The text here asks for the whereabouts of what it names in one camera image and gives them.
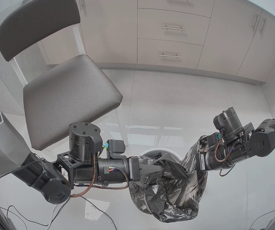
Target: garbage bag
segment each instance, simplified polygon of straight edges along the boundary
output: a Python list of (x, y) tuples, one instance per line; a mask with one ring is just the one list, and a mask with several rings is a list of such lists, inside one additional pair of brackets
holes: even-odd
[(135, 206), (162, 222), (197, 217), (208, 172), (195, 170), (195, 154), (207, 149), (206, 136), (201, 136), (180, 162), (170, 153), (159, 153), (154, 158), (139, 156), (140, 164), (160, 165), (163, 170), (142, 175), (140, 181), (129, 183), (130, 196)]

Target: tiled floor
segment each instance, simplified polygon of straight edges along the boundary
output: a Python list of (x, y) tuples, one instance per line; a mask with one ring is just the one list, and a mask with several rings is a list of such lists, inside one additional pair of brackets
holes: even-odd
[[(213, 118), (230, 106), (234, 107), (243, 125), (251, 121), (257, 127), (264, 119), (271, 118), (259, 86), (158, 71), (104, 69), (104, 72), (124, 96), (122, 105), (129, 140), (127, 156), (139, 155), (153, 147), (169, 148), (184, 156), (201, 135), (216, 131)], [(9, 120), (28, 139), (24, 119)], [(120, 138), (115, 112), (94, 123), (101, 128), (103, 140)], [(51, 152), (40, 155), (53, 159), (54, 154), (67, 151), (67, 138), (49, 150)], [(218, 173), (209, 172), (199, 214), (185, 222), (161, 223), (140, 212), (132, 203), (128, 190), (91, 189), (86, 197), (110, 202), (106, 212), (119, 230), (243, 230), (249, 229), (257, 217), (275, 209), (275, 150), (265, 158), (251, 158), (237, 164), (226, 177), (220, 177)], [(3, 178), (0, 185), (8, 192), (0, 190), (1, 201), (15, 205), (30, 219), (48, 223), (53, 205), (39, 192), (14, 176)], [(51, 229), (113, 229), (105, 215), (97, 221), (85, 219), (85, 204), (82, 198), (71, 199)], [(260, 218), (254, 228), (266, 227), (273, 215)], [(15, 216), (13, 220), (19, 229), (24, 228)], [(44, 229), (33, 223), (27, 226), (29, 230)]]

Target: white cable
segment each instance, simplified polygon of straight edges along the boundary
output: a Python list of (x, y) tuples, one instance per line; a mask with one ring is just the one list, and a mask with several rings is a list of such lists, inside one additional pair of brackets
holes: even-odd
[(50, 218), (50, 223), (48, 224), (46, 230), (48, 230), (48, 228), (50, 228), (50, 225), (51, 225), (51, 222), (52, 222), (52, 218), (53, 218), (53, 215), (54, 215), (54, 211), (56, 209), (58, 205), (55, 205), (54, 208), (52, 209), (52, 213), (51, 213), (51, 218)]

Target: barcode label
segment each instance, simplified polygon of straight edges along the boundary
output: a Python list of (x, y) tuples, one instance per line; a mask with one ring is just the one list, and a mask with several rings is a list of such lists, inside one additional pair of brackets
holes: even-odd
[(203, 154), (200, 155), (201, 170), (205, 170)]
[(130, 179), (132, 179), (132, 162), (131, 162), (131, 158), (129, 159), (129, 171), (130, 171)]

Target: chair seat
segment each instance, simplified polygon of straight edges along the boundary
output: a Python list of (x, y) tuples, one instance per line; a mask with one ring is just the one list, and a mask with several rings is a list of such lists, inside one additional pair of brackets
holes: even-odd
[(87, 55), (57, 65), (24, 87), (32, 148), (43, 150), (68, 136), (73, 122), (93, 122), (116, 109), (122, 94)]

